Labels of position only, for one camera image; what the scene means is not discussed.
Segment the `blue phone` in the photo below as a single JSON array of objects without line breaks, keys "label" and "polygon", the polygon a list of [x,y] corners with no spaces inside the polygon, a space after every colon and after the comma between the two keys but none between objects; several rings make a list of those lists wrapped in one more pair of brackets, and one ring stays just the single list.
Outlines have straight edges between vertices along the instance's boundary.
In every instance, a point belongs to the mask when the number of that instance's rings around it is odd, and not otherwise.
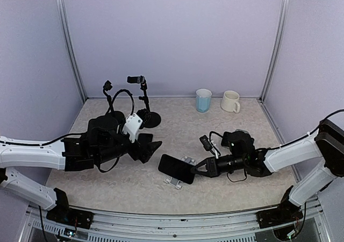
[{"label": "blue phone", "polygon": [[158,166],[160,172],[186,184],[192,184],[194,182],[195,174],[191,172],[192,168],[192,164],[167,154],[162,155]]}]

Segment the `grey folding phone stand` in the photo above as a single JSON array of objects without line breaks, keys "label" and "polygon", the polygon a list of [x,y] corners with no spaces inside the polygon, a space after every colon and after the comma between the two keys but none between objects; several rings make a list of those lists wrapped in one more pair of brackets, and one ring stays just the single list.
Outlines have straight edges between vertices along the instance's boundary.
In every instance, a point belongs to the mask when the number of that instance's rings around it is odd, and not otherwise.
[{"label": "grey folding phone stand", "polygon": [[[190,165],[195,166],[196,165],[196,160],[193,158],[190,158],[188,156],[184,156],[181,158],[182,161],[184,161],[185,163],[188,163]],[[164,180],[164,183],[169,184],[170,186],[174,187],[177,190],[181,190],[182,189],[182,181],[169,176],[168,178],[166,178]]]}]

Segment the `tall black phone stand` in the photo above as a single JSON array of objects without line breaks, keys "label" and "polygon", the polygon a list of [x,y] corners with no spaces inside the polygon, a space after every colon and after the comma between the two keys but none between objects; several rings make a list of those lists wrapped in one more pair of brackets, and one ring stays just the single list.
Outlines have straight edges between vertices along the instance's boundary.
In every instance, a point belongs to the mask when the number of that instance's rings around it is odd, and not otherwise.
[{"label": "tall black phone stand", "polygon": [[152,129],[159,126],[161,124],[161,116],[150,109],[149,98],[147,95],[147,82],[145,77],[142,75],[128,76],[127,82],[140,84],[140,89],[143,91],[143,95],[139,96],[139,100],[144,102],[145,108],[137,111],[137,115],[142,119],[140,129]]}]

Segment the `black phone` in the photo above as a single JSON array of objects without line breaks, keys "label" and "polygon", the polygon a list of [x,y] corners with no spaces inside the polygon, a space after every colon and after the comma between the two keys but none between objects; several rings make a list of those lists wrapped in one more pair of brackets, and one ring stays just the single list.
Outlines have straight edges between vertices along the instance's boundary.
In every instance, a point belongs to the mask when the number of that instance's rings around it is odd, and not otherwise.
[{"label": "black phone", "polygon": [[221,146],[225,148],[229,148],[231,145],[231,133],[230,132],[224,132],[223,137],[221,139]]}]

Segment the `black round-base phone stand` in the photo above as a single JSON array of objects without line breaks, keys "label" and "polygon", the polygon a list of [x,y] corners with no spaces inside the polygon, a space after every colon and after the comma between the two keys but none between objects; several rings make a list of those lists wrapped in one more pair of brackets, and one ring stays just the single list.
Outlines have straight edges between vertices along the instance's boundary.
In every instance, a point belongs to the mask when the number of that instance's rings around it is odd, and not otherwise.
[{"label": "black round-base phone stand", "polygon": [[109,108],[105,114],[115,118],[117,121],[120,121],[124,119],[124,114],[121,111],[114,110],[113,104],[112,104],[112,97],[108,94],[108,91],[110,91],[111,89],[112,89],[112,84],[109,80],[107,80],[103,85],[103,94],[105,95],[107,103],[109,105]]}]

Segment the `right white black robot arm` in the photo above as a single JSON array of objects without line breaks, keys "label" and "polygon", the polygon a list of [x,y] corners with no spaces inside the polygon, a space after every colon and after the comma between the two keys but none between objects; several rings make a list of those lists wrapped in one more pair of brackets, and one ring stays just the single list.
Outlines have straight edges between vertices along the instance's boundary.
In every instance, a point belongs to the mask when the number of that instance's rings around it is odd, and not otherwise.
[{"label": "right white black robot arm", "polygon": [[311,196],[343,177],[343,129],[327,117],[313,131],[275,148],[255,148],[254,139],[243,130],[225,132],[221,144],[230,150],[229,155],[206,158],[192,167],[191,172],[217,177],[243,169],[248,175],[265,177],[303,161],[321,159],[311,172],[285,192],[275,210],[275,218],[281,223],[294,216]]}]

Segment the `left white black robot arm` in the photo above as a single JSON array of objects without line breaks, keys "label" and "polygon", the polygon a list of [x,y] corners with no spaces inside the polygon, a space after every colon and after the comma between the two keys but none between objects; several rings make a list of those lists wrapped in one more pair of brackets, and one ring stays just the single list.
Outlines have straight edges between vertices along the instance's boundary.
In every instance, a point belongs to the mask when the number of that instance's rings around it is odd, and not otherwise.
[{"label": "left white black robot arm", "polygon": [[53,141],[25,141],[1,137],[1,188],[52,211],[64,223],[75,218],[67,195],[58,188],[45,187],[16,170],[16,167],[44,167],[80,172],[118,160],[128,154],[146,163],[162,145],[150,134],[141,134],[142,119],[132,114],[118,122],[110,115],[88,122],[87,131],[67,134]]}]

